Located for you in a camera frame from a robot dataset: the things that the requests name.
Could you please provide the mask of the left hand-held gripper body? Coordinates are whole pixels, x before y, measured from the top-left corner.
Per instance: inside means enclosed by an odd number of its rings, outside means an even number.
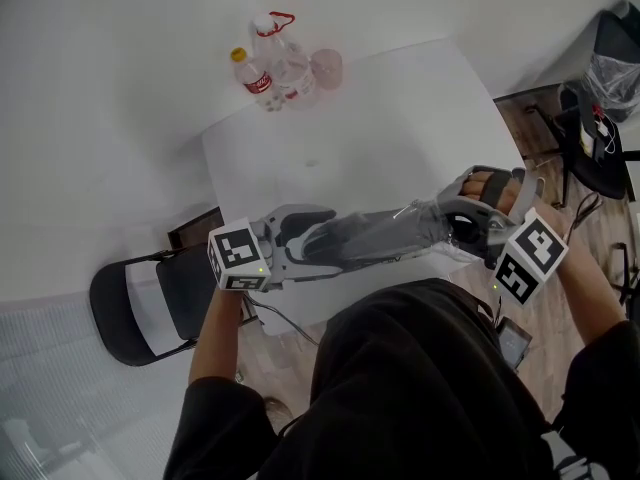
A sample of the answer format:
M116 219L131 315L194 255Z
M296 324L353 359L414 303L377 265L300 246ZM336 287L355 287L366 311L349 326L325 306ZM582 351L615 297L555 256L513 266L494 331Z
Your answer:
M284 211L251 221L244 217L209 233L207 255L217 285L227 291L279 290L291 273L278 238Z

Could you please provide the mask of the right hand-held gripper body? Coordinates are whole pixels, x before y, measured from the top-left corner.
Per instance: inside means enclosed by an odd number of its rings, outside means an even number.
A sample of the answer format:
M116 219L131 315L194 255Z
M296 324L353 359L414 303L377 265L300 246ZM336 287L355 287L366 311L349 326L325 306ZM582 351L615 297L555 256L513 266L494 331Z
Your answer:
M520 191L508 214L490 214L485 264L493 270L493 291L524 307L550 279L568 246L535 207L544 180L522 168L509 174Z

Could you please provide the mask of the person's right hand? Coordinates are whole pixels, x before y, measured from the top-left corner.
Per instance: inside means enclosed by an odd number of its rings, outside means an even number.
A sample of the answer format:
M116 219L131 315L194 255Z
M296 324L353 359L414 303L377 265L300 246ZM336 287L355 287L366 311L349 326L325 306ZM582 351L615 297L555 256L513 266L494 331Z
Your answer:
M471 200L479 201L494 172L479 171L472 173L463 183L460 195ZM510 178L500 192L499 198L489 205L507 215L510 213L521 190L521 184L517 179Z

